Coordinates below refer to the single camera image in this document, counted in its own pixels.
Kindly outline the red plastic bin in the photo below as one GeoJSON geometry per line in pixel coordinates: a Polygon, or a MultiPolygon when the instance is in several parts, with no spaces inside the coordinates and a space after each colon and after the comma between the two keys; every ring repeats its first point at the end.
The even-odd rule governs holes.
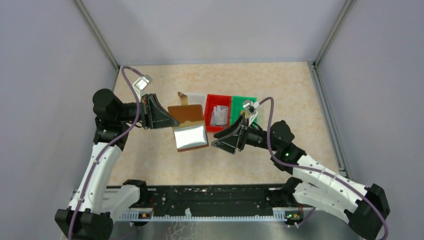
{"type": "Polygon", "coordinates": [[[207,95],[204,111],[207,132],[217,133],[230,125],[231,103],[229,95],[207,95]]]}

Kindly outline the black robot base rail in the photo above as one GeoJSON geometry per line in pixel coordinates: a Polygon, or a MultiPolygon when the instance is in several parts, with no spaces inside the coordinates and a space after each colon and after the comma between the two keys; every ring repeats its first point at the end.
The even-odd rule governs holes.
{"type": "Polygon", "coordinates": [[[149,222],[282,222],[301,226],[315,208],[297,203],[294,182],[145,186],[141,200],[120,217],[137,227],[149,222]]]}

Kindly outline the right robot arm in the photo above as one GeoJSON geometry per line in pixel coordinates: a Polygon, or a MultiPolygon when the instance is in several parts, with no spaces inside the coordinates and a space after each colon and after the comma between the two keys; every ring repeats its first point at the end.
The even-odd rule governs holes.
{"type": "Polygon", "coordinates": [[[293,143],[295,136],[284,120],[269,123],[263,130],[241,115],[213,136],[212,146],[231,154],[247,145],[268,150],[273,164],[291,175],[285,192],[296,203],[341,219],[365,240],[377,240],[381,231],[381,239],[387,239],[391,210],[385,190],[375,183],[367,186],[348,179],[313,159],[293,143]]]}

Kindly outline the white VIP card stack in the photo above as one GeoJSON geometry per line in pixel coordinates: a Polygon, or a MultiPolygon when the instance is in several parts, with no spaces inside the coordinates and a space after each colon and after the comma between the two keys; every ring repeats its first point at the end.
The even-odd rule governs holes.
{"type": "Polygon", "coordinates": [[[225,105],[216,105],[213,107],[210,125],[225,127],[228,123],[229,107],[225,105]]]}

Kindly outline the translucent white plastic bin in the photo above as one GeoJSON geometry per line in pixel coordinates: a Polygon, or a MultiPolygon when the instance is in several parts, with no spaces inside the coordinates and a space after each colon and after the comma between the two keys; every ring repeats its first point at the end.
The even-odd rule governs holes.
{"type": "Polygon", "coordinates": [[[207,101],[206,94],[187,92],[185,93],[185,95],[187,96],[187,103],[189,105],[201,105],[202,108],[205,108],[206,101],[207,101]]]}

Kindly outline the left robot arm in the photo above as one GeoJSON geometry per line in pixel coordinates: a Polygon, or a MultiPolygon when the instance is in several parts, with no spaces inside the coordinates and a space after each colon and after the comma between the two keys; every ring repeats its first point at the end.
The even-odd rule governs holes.
{"type": "Polygon", "coordinates": [[[123,103],[110,89],[103,88],[92,101],[96,131],[89,164],[72,200],[54,217],[69,240],[107,240],[124,212],[149,202],[143,180],[129,179],[122,186],[108,186],[112,169],[123,153],[129,132],[138,123],[151,130],[180,124],[154,93],[123,103]]]}

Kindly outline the brown leather card holder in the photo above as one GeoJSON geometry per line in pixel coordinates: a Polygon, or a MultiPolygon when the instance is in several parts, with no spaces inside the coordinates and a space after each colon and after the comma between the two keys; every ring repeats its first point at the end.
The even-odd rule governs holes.
{"type": "Polygon", "coordinates": [[[177,95],[180,105],[167,108],[169,114],[179,122],[179,126],[172,128],[176,150],[182,153],[208,147],[204,108],[200,104],[189,105],[183,92],[179,91],[177,95]]]}

